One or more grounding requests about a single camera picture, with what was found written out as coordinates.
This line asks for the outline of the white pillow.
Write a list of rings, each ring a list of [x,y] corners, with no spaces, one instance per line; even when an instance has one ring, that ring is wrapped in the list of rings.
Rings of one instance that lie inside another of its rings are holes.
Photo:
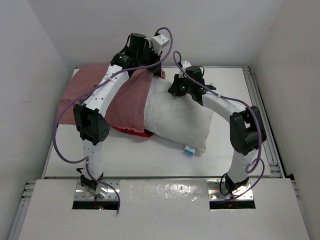
[[[144,107],[144,127],[157,136],[204,153],[214,112],[189,95],[170,94],[171,85],[167,79],[151,79]]]

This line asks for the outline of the pink patterned pillowcase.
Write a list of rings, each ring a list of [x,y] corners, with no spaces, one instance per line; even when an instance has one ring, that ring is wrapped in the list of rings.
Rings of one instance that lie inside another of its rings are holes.
[[[59,100],[58,116],[76,97],[96,87],[107,73],[108,64],[89,64],[81,67],[68,82]],[[152,77],[160,77],[161,83],[166,78],[160,73],[151,73],[146,69],[136,70],[124,83],[111,101],[104,119],[109,125],[123,133],[150,138],[154,133],[145,126],[147,97],[151,88]]]

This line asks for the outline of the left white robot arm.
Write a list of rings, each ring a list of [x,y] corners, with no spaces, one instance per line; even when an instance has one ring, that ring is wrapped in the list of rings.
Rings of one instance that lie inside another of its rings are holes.
[[[157,63],[169,42],[169,38],[158,32],[151,40],[147,40],[143,34],[131,33],[125,47],[112,58],[100,88],[83,103],[74,106],[75,125],[86,158],[85,168],[80,171],[82,186],[96,191],[97,180],[103,177],[102,142],[110,131],[105,115],[116,93],[128,81],[135,68]]]

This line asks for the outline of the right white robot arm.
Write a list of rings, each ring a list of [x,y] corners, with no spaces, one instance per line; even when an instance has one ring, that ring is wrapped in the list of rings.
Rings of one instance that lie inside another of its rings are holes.
[[[262,144],[267,139],[260,110],[242,100],[226,97],[216,92],[213,85],[206,85],[204,68],[188,61],[178,63],[169,93],[182,97],[190,95],[201,106],[214,111],[229,124],[229,139],[233,147],[232,162],[220,180],[231,195],[245,186],[261,159]]]

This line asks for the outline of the blue pillow label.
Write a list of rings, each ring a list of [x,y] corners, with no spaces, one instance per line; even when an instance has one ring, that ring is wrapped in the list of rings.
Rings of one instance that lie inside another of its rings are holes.
[[[188,155],[194,155],[196,152],[196,149],[189,146],[189,145],[186,145],[185,148],[184,148],[184,153],[185,154],[188,154]]]

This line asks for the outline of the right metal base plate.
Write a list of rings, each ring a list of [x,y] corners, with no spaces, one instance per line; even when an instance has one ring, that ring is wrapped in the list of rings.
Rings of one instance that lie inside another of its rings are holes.
[[[218,202],[233,198],[235,201],[253,201],[254,194],[251,189],[250,181],[233,190],[232,193],[228,193],[225,186],[225,180],[221,182],[220,178],[210,178],[206,181],[208,189],[208,198],[211,202]]]

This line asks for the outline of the metal base plate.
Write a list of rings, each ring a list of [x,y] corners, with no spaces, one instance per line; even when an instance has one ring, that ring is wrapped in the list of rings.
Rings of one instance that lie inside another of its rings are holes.
[[[225,180],[221,182],[220,178],[210,178],[206,181],[208,189],[208,198],[211,202],[218,202],[233,198],[235,201],[253,201],[254,194],[251,189],[250,181],[233,190],[232,193],[228,193],[225,186]]]
[[[80,180],[77,181],[75,192],[74,192],[74,201],[78,202],[93,202],[94,200],[98,202],[117,202],[119,197],[116,193],[120,193],[120,182],[119,181],[107,181],[112,187],[115,187],[113,190],[110,186],[99,183],[96,190],[87,188],[81,183]]]

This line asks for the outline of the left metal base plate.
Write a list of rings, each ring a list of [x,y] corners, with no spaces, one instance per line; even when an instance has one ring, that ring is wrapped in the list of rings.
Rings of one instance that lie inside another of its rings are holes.
[[[96,190],[87,188],[81,183],[80,180],[77,181],[75,192],[74,192],[74,201],[78,202],[93,202],[94,200],[98,202],[117,202],[119,197],[116,193],[120,193],[120,182],[119,181],[107,181],[112,187],[115,187],[113,190],[110,186],[99,183]]]

